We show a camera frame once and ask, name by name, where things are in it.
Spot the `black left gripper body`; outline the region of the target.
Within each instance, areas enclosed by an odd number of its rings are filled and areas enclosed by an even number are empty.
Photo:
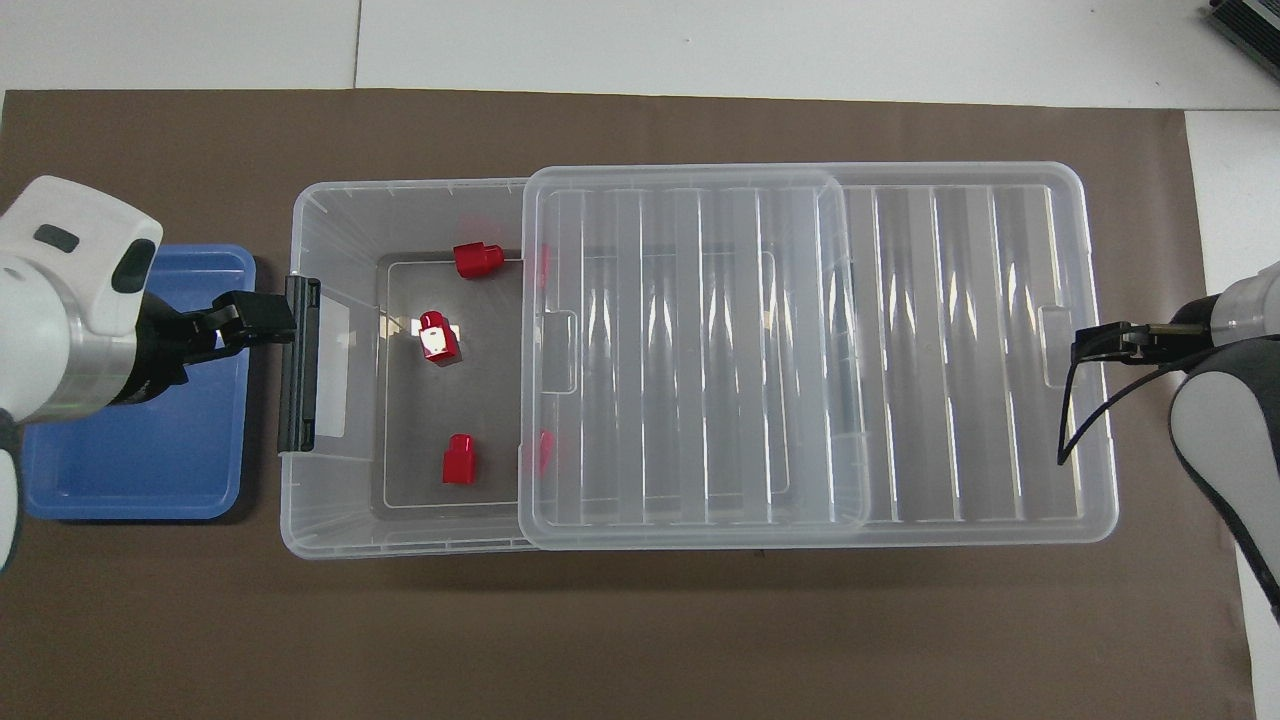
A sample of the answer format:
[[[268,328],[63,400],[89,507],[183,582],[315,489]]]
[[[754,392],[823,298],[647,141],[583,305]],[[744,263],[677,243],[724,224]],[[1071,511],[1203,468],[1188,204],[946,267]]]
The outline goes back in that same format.
[[[134,325],[134,361],[124,404],[143,404],[188,382],[186,368],[220,357],[212,307],[182,313],[155,293],[142,293]]]

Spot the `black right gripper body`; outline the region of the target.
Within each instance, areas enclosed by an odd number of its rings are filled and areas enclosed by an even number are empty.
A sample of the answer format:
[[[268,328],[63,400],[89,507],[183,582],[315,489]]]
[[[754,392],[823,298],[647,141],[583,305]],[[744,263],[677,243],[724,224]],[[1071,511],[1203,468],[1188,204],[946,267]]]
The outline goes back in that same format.
[[[1204,323],[1151,323],[1139,327],[1142,366],[1187,370],[1216,350],[1211,329]]]

